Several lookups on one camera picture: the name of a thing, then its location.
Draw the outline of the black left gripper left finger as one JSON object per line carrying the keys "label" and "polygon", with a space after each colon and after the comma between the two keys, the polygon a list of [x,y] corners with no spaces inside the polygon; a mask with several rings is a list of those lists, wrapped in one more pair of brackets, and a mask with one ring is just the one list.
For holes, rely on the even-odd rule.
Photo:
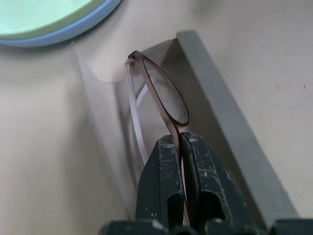
{"label": "black left gripper left finger", "polygon": [[167,229],[183,224],[184,189],[175,145],[169,135],[156,141],[141,173],[136,219],[156,219]]}

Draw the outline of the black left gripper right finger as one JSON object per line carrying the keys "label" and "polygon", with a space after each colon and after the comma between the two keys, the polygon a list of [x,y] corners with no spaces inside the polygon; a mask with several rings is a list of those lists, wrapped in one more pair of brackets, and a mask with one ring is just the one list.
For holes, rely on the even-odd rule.
{"label": "black left gripper right finger", "polygon": [[190,225],[203,228],[220,219],[233,228],[250,228],[249,209],[232,173],[201,136],[181,134],[183,169]]}

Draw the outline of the brown frame glasses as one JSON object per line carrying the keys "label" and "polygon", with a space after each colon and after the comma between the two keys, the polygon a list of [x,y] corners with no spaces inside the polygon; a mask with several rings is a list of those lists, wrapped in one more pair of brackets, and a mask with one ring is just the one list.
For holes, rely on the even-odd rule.
{"label": "brown frame glasses", "polygon": [[128,56],[125,64],[125,70],[131,114],[133,118],[134,135],[138,145],[139,155],[143,162],[143,169],[152,151],[150,153],[147,151],[145,141],[143,139],[139,111],[145,96],[148,95],[151,98],[149,105],[157,109],[157,114],[155,116],[157,118],[162,118],[162,125],[167,128],[167,135],[171,137],[175,145],[179,171],[181,173],[184,189],[184,212],[182,225],[190,226],[184,185],[185,176],[182,167],[183,155],[181,133],[179,131],[179,128],[185,127],[189,123],[189,114],[185,102],[166,72],[142,52],[136,50]]}

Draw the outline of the translucent grey glasses case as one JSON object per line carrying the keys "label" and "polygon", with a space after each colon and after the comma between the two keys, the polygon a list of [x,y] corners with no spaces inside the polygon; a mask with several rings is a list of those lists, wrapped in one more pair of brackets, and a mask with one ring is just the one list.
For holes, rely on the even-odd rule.
{"label": "translucent grey glasses case", "polygon": [[[126,81],[106,83],[72,47],[84,101],[95,135],[110,163],[113,183],[128,217],[134,217],[141,162],[134,134]],[[273,167],[215,66],[198,33],[180,31],[144,54],[161,64],[177,86],[190,115],[187,131],[200,135],[232,173],[260,227],[278,218],[297,218]]]}

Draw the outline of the blue rimmed plate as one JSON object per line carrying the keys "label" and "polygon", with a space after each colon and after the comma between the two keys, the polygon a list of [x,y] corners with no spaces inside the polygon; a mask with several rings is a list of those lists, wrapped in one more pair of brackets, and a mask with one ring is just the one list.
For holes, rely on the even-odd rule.
{"label": "blue rimmed plate", "polygon": [[42,47],[74,38],[122,0],[0,0],[0,45]]}

